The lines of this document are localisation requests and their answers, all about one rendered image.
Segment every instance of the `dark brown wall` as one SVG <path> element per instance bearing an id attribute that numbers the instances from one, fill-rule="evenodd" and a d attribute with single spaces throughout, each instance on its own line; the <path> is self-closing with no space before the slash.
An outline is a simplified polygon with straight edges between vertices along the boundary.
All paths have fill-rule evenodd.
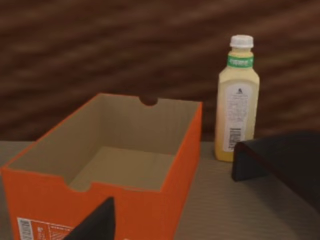
<path id="1" fill-rule="evenodd" d="M 320 129 L 319 0 L 2 0 L 0 140 L 34 140 L 99 92 L 205 102 L 255 37 L 257 136 Z"/>

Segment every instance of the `white cap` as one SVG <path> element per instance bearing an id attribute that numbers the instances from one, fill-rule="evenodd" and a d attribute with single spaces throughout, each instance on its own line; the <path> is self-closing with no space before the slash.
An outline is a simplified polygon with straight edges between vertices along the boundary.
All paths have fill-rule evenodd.
<path id="1" fill-rule="evenodd" d="M 236 49 L 252 49 L 254 47 L 254 38 L 248 35 L 233 36 L 230 47 Z"/>

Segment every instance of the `juice bottle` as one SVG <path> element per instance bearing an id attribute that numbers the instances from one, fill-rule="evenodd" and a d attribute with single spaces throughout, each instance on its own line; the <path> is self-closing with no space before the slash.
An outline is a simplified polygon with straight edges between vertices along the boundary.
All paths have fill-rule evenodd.
<path id="1" fill-rule="evenodd" d="M 227 67 L 219 75 L 215 126 L 215 157 L 232 162 L 235 145 L 254 138 L 260 78 L 253 69 L 254 38 L 231 39 Z"/>

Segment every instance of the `yellow liquid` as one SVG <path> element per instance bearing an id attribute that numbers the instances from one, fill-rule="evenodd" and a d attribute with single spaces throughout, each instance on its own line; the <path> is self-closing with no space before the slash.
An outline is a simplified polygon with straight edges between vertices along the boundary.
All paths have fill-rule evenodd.
<path id="1" fill-rule="evenodd" d="M 250 49 L 233 48 L 229 56 L 250 58 L 254 55 Z M 255 134 L 260 78 L 252 67 L 237 68 L 227 66 L 219 75 L 214 151 L 216 159 L 223 162 L 233 162 L 234 160 L 233 150 L 226 147 L 230 140 L 228 138 L 231 138 L 228 136 L 231 129 L 229 114 L 231 103 L 227 99 L 233 86 L 235 88 L 243 86 L 248 89 L 249 97 L 246 99 L 247 102 L 245 102 L 245 107 L 243 108 L 245 110 L 241 115 L 243 120 L 243 123 L 241 123 L 241 141 L 251 140 Z"/>

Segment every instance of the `table surface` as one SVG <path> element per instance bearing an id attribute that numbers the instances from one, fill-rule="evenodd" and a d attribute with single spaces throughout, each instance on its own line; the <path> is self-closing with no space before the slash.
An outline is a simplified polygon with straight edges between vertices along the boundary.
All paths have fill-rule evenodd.
<path id="1" fill-rule="evenodd" d="M 0 142 L 0 165 L 29 142 Z M 175 240 L 319 240 L 320 215 L 273 177 L 235 183 L 231 164 L 202 143 Z M 12 240 L 0 183 L 0 240 Z"/>

